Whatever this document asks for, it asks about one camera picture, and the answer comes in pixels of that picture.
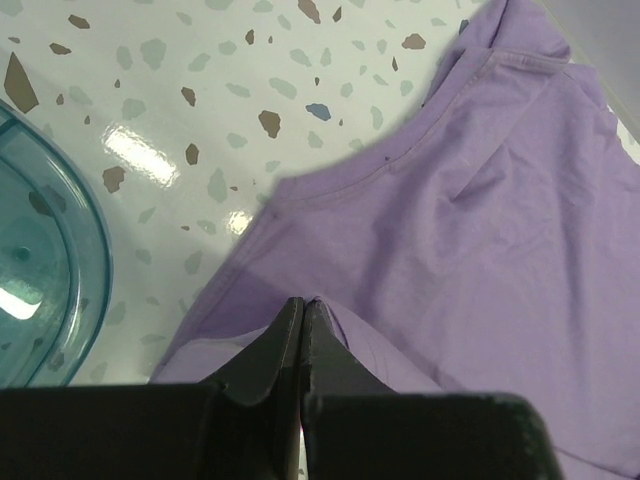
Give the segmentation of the purple t shirt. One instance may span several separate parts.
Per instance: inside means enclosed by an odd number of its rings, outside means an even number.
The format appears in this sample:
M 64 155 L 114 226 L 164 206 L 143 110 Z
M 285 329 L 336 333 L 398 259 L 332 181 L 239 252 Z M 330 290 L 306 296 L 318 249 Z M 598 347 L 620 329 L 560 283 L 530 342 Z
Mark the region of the purple t shirt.
M 155 382 L 198 381 L 290 297 L 399 392 L 502 391 L 569 479 L 639 475 L 639 167 L 595 71 L 530 1 L 491 1 L 397 132 L 281 180 Z

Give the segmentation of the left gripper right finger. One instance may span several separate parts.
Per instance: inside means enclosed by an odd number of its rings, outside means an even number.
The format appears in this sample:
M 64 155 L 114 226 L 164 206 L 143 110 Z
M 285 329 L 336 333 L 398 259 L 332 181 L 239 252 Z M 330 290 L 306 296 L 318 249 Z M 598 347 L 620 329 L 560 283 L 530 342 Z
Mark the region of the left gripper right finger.
M 560 479 L 546 427 L 510 394 L 396 393 L 304 314 L 301 421 L 311 479 Z

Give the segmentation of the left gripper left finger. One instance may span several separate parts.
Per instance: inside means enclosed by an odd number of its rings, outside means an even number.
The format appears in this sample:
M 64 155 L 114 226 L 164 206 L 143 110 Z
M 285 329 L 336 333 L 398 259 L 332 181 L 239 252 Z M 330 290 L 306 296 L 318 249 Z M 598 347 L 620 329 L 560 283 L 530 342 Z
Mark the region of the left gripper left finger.
M 289 479 L 304 303 L 194 383 L 13 388 L 1 394 L 5 479 Z

